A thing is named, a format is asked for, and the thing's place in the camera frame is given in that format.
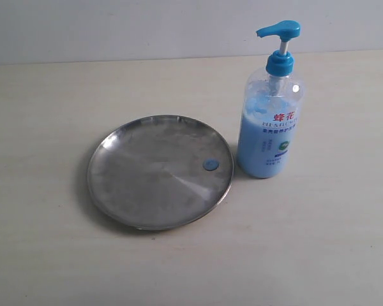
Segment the blue soap blob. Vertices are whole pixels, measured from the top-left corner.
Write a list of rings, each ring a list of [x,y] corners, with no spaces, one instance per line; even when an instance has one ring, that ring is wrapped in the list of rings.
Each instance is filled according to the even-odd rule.
[[[202,166],[206,171],[214,171],[219,167],[219,161],[217,159],[206,159]]]

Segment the blue pump lotion bottle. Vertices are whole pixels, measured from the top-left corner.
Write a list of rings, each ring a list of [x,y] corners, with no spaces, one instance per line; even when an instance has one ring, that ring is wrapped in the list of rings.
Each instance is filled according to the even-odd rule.
[[[300,35],[293,20],[257,30],[259,38],[277,36],[280,46],[266,66],[247,80],[237,145],[237,163],[248,175],[267,179],[279,174],[289,157],[303,101],[303,83],[294,76],[289,41]]]

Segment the round steel plate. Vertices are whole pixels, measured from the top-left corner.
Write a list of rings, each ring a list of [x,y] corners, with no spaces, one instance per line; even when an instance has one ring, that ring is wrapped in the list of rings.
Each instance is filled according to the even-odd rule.
[[[206,171],[206,159],[219,167]],[[119,126],[94,150],[86,173],[95,207],[140,230],[194,222],[226,197],[235,162],[211,126],[181,115],[152,115]]]

